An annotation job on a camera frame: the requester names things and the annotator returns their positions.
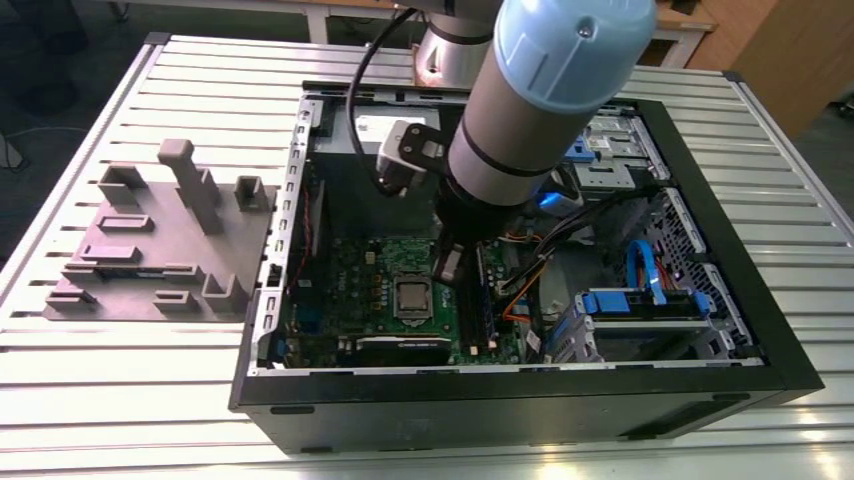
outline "wooden cabinet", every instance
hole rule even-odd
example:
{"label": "wooden cabinet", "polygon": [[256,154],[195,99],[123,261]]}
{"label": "wooden cabinet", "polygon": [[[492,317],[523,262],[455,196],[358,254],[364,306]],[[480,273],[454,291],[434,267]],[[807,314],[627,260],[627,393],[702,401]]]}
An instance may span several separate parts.
{"label": "wooden cabinet", "polygon": [[703,0],[718,21],[687,68],[741,73],[790,137],[854,80],[853,0]]}

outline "green motherboard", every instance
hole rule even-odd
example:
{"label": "green motherboard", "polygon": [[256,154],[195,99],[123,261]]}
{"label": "green motherboard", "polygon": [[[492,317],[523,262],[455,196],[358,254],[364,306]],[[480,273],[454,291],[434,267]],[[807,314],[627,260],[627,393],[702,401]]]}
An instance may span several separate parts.
{"label": "green motherboard", "polygon": [[[326,338],[347,335],[440,337],[452,345],[448,364],[519,363],[515,327],[511,333],[495,337],[494,348],[486,351],[472,351],[460,345],[454,289],[430,280],[432,246],[434,240],[424,238],[335,239],[323,314],[315,333]],[[507,272],[500,244],[483,248],[483,261],[484,274],[494,284]],[[498,322],[499,312],[495,313],[491,320]],[[311,336],[304,338],[303,356],[308,363],[314,367],[335,367],[328,344],[312,342]]]}

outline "cpu socket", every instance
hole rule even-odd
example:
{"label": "cpu socket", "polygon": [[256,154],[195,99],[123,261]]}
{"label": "cpu socket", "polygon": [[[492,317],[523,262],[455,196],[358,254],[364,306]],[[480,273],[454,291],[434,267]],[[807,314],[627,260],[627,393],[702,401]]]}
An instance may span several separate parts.
{"label": "cpu socket", "polygon": [[418,327],[432,318],[432,280],[420,274],[400,274],[394,278],[395,318]]}

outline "slotted aluminum plate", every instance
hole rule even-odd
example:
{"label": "slotted aluminum plate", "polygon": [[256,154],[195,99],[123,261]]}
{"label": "slotted aluminum plate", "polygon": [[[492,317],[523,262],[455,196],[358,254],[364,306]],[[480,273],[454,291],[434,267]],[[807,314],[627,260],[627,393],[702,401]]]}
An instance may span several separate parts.
{"label": "slotted aluminum plate", "polygon": [[[226,408],[240,325],[49,322],[39,315],[111,162],[148,181],[166,137],[220,182],[276,185],[303,80],[348,81],[363,49],[174,36],[147,45],[0,275],[0,472],[148,478],[830,478],[854,471],[850,221],[749,90],[638,68],[625,96],[665,103],[827,388],[673,441],[287,457]],[[408,51],[366,82],[411,84]]]}

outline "light blue robot joint cap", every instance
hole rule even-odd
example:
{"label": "light blue robot joint cap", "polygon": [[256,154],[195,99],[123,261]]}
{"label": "light blue robot joint cap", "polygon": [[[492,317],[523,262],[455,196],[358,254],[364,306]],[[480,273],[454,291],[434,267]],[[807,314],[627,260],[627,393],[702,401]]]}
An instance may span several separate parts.
{"label": "light blue robot joint cap", "polygon": [[654,30],[654,0],[506,0],[495,22],[498,66],[536,107],[590,112],[626,84]]}

